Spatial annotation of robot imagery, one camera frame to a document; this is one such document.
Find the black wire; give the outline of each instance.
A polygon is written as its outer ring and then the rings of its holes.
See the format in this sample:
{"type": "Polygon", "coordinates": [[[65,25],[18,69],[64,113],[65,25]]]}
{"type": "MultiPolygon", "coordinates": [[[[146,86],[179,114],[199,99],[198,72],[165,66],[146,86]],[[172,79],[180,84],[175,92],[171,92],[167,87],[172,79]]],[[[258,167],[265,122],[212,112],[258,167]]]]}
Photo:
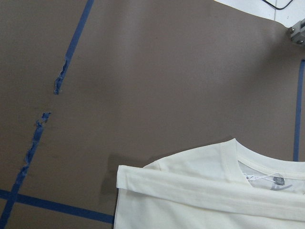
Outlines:
{"type": "Polygon", "coordinates": [[[263,2],[267,3],[269,6],[275,8],[276,10],[283,10],[285,9],[287,6],[290,5],[290,3],[293,1],[293,0],[290,0],[290,2],[287,3],[287,5],[285,5],[283,8],[277,8],[275,5],[272,5],[270,2],[266,1],[266,0],[262,0],[263,2]]]}

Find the blue tape strip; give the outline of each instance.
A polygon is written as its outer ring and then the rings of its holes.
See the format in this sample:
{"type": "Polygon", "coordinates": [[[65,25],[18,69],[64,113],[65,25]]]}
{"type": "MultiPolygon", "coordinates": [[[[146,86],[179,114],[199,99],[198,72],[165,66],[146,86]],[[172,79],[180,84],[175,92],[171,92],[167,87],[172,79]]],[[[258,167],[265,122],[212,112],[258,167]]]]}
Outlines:
{"type": "Polygon", "coordinates": [[[81,36],[81,32],[82,32],[82,30],[85,26],[85,23],[87,21],[87,18],[89,16],[91,7],[93,5],[93,2],[94,2],[94,0],[88,0],[87,3],[86,3],[86,6],[84,8],[84,11],[82,12],[80,21],[78,22],[78,25],[76,27],[76,30],[74,32],[74,35],[72,37],[72,40],[70,42],[70,45],[69,45],[68,50],[67,50],[66,55],[65,55],[65,64],[63,65],[62,71],[59,74],[58,78],[55,80],[54,94],[58,94],[59,91],[60,91],[62,81],[65,78],[66,72],[68,70],[68,67],[69,67],[69,64],[71,62],[72,56],[74,54],[74,51],[75,51],[76,45],[78,43],[78,40],[81,36]]]}
{"type": "Polygon", "coordinates": [[[304,69],[305,69],[305,60],[302,60],[301,64],[300,64],[300,70],[299,70],[299,79],[298,79],[297,97],[296,97],[294,161],[299,161],[301,110],[302,110],[302,90],[303,90],[304,69]]]}
{"type": "MultiPolygon", "coordinates": [[[[50,113],[44,113],[42,115],[43,122],[48,121],[49,115],[50,115],[50,113]]],[[[23,166],[22,169],[20,170],[20,172],[18,173],[15,184],[13,185],[13,187],[9,193],[9,196],[7,198],[8,201],[6,202],[6,205],[4,207],[4,210],[3,210],[1,218],[0,218],[0,229],[4,229],[5,225],[8,222],[13,205],[17,200],[17,195],[18,195],[19,189],[23,183],[23,180],[25,179],[25,177],[27,175],[31,161],[34,157],[35,151],[36,151],[38,143],[40,141],[40,138],[41,138],[41,135],[43,132],[43,126],[38,121],[36,122],[36,124],[37,124],[37,126],[36,126],[36,130],[35,130],[34,137],[32,140],[32,146],[28,150],[28,152],[25,156],[26,165],[23,166]]]]}
{"type": "MultiPolygon", "coordinates": [[[[8,199],[10,192],[0,189],[0,198],[8,199]]],[[[77,208],[65,204],[60,204],[44,199],[38,199],[34,197],[29,197],[25,195],[18,194],[17,201],[21,204],[31,205],[39,208],[44,208],[52,211],[62,212],[69,215],[79,216],[87,219],[93,219],[97,221],[101,221],[104,223],[114,224],[114,216],[107,215],[104,213],[91,211],[87,209],[77,208]]]]}

